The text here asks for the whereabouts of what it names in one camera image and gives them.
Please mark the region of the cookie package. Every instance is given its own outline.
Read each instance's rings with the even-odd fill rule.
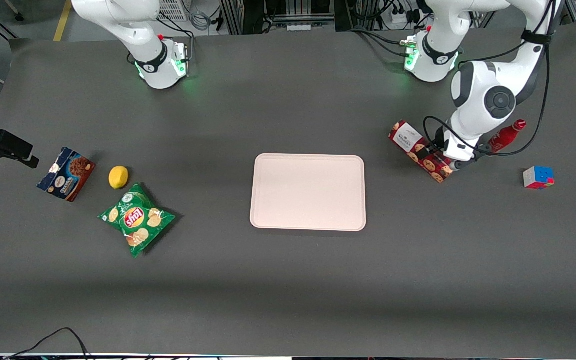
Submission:
[[[70,148],[62,147],[48,175],[37,184],[37,187],[72,203],[94,169],[94,162]]]
[[[406,121],[402,120],[396,123],[388,138],[397,144],[421,169],[432,176],[435,182],[441,184],[453,174],[450,167],[452,160],[445,157],[443,153],[434,151],[430,141]]]

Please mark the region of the green chip bag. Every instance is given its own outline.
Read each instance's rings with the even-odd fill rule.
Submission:
[[[175,215],[157,209],[139,184],[132,185],[117,205],[99,219],[121,231],[136,258],[174,219]]]

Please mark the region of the red cookie box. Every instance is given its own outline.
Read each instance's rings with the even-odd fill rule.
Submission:
[[[430,153],[432,145],[405,120],[396,123],[388,139],[397,144],[412,161],[416,162],[437,183],[443,183],[453,171],[450,169],[451,160],[441,152]]]

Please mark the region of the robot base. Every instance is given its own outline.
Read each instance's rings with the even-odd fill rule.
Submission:
[[[176,84],[188,74],[188,51],[183,43],[171,39],[163,39],[167,47],[167,58],[155,72],[148,72],[138,64],[139,76],[153,89],[167,89]]]
[[[423,46],[421,46],[427,34],[427,31],[421,31],[418,34],[407,37],[406,41],[402,41],[405,44],[404,46],[406,46],[407,54],[404,69],[422,82],[436,83],[445,79],[448,73],[455,68],[459,52],[455,53],[450,59],[444,56],[444,64],[435,64],[432,57],[426,54]]]

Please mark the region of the red bottle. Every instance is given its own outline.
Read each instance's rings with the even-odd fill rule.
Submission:
[[[521,132],[525,127],[526,121],[517,120],[513,125],[499,130],[499,132],[494,134],[494,136],[488,141],[490,148],[492,148],[492,152],[498,153],[506,146],[509,146],[513,141],[515,141],[517,134],[519,134],[519,132]]]

